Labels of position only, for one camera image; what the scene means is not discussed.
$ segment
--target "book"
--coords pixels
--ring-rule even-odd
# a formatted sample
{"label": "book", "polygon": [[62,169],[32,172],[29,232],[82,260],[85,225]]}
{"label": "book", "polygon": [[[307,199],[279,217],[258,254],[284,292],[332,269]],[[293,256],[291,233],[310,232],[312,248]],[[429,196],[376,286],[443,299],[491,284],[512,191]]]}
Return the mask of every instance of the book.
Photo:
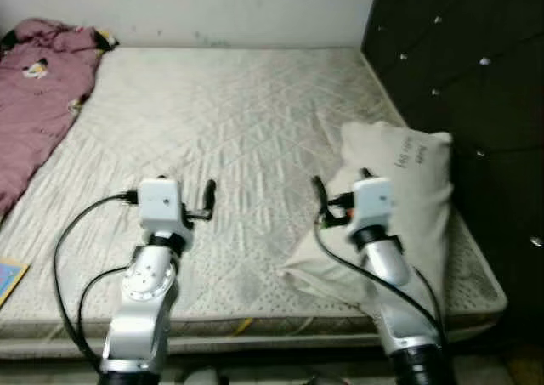
{"label": "book", "polygon": [[0,258],[0,307],[28,270],[28,264]]}

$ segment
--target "bed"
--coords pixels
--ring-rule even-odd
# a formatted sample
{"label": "bed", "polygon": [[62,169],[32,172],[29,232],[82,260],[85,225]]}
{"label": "bed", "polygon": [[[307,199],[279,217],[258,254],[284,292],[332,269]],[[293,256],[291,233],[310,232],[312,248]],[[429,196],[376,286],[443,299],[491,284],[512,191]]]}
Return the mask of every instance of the bed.
{"label": "bed", "polygon": [[[0,253],[31,263],[0,310],[0,358],[78,355],[54,301],[51,255],[61,228],[87,204],[165,174],[195,207],[218,181],[214,219],[184,254],[172,312],[173,353],[376,345],[368,316],[295,292],[276,268],[309,229],[309,177],[340,167],[340,126],[402,125],[353,49],[118,48],[65,140],[0,227]],[[107,204],[61,254],[61,285],[75,314],[84,285],[125,264],[140,242],[138,212]],[[493,326],[507,300],[468,229],[450,221],[448,323],[454,339]],[[97,349],[119,277],[101,281],[84,310]]]}

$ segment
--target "wire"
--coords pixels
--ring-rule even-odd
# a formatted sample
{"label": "wire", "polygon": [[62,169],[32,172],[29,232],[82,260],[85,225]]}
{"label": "wire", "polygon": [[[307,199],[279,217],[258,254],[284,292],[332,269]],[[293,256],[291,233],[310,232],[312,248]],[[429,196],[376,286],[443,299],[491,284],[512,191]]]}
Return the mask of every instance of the wire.
{"label": "wire", "polygon": [[76,329],[74,328],[74,325],[71,323],[70,317],[68,317],[68,313],[66,312],[66,307],[64,305],[62,294],[60,293],[60,283],[59,283],[59,273],[58,273],[59,253],[60,253],[60,248],[62,247],[62,244],[64,243],[66,237],[68,237],[70,232],[74,229],[77,223],[82,220],[82,218],[85,215],[93,211],[93,209],[95,209],[96,207],[99,207],[100,205],[105,204],[106,202],[114,201],[114,200],[123,200],[125,198],[126,198],[126,194],[106,196],[106,198],[102,198],[101,200],[96,201],[94,204],[91,204],[88,207],[86,207],[83,211],[79,212],[79,214],[68,224],[66,229],[60,235],[60,238],[54,247],[54,255],[53,255],[54,294],[55,294],[55,299],[57,301],[57,304],[59,306],[60,317],[62,318],[62,322],[71,340],[77,345],[79,350],[82,352],[85,358],[87,358],[87,360],[91,363],[93,368],[98,373],[99,373],[99,357],[88,346],[87,342],[81,341],[81,338],[77,335]]}
{"label": "wire", "polygon": [[326,247],[326,245],[321,240],[320,233],[319,233],[319,224],[320,224],[320,214],[317,213],[317,215],[315,216],[315,220],[314,220],[314,236],[315,236],[315,240],[317,241],[318,246],[320,247],[320,249],[326,255],[328,255],[330,258],[333,258],[337,262],[343,264],[344,266],[352,269],[353,271],[355,271],[357,273],[360,273],[361,275],[364,275],[366,278],[376,282],[378,285],[385,287],[386,289],[390,290],[391,292],[393,292],[394,294],[396,294],[397,296],[399,296],[400,298],[405,300],[407,303],[409,303],[414,309],[416,309],[419,313],[421,313],[423,315],[423,317],[425,317],[425,319],[427,319],[427,321],[431,324],[431,326],[433,326],[433,328],[439,333],[440,342],[441,342],[440,345],[442,347],[444,347],[444,344],[442,343],[442,341],[444,341],[443,338],[445,338],[445,335],[444,335],[443,330],[442,330],[442,325],[441,325],[441,323],[439,323],[437,321],[437,319],[435,319],[420,303],[418,303],[411,296],[407,295],[406,293],[404,293],[403,291],[401,291],[397,287],[395,287],[392,284],[388,283],[387,281],[379,278],[378,276],[374,275],[373,273],[369,272],[368,270],[365,270],[365,269],[361,268],[360,266],[357,266],[356,264],[353,264],[353,263],[347,261],[344,258],[340,258],[335,253],[331,252],[331,250],[328,247]]}
{"label": "wire", "polygon": [[113,275],[114,273],[122,272],[123,270],[126,270],[128,266],[122,266],[119,268],[114,268],[110,270],[106,270],[105,272],[100,273],[99,275],[94,276],[94,278],[87,283],[85,286],[85,289],[83,289],[82,296],[79,298],[79,304],[77,306],[77,336],[79,337],[79,341],[84,344],[84,347],[86,349],[90,349],[93,353],[94,357],[98,360],[100,357],[94,353],[94,351],[91,349],[91,347],[88,345],[87,338],[85,337],[85,331],[83,328],[83,306],[85,304],[85,298],[88,295],[88,292],[93,288],[93,286],[102,278],[106,277],[107,275]]}

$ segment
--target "floor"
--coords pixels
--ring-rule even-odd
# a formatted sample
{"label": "floor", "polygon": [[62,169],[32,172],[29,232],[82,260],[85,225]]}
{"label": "floor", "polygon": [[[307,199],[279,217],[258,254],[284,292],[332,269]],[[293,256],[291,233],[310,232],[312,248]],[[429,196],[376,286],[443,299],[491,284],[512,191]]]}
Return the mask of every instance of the floor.
{"label": "floor", "polygon": [[[494,356],[461,356],[454,360],[458,385],[514,385],[506,367]],[[394,385],[387,361],[355,364],[233,367],[220,371],[233,385],[302,385],[318,377],[324,385]],[[170,365],[162,384],[183,383],[185,372]],[[82,362],[0,364],[0,384],[95,385],[97,377]]]}

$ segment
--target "mattress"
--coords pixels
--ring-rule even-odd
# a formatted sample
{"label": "mattress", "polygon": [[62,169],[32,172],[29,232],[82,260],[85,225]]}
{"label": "mattress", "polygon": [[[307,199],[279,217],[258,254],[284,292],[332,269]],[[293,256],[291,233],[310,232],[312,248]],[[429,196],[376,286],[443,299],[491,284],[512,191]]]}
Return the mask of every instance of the mattress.
{"label": "mattress", "polygon": [[[368,316],[294,291],[277,277],[317,208],[310,176],[340,167],[347,121],[401,124],[353,49],[119,48],[106,54],[92,97],[28,191],[4,219],[0,253],[31,267],[0,310],[0,357],[77,355],[54,301],[51,256],[86,205],[164,174],[197,207],[218,182],[214,219],[195,228],[172,310],[173,352],[375,345]],[[108,203],[74,229],[61,253],[70,315],[102,270],[140,243],[138,210]],[[492,326],[506,298],[461,218],[450,222],[448,321],[468,337]],[[101,281],[84,309],[103,342],[119,276]]]}

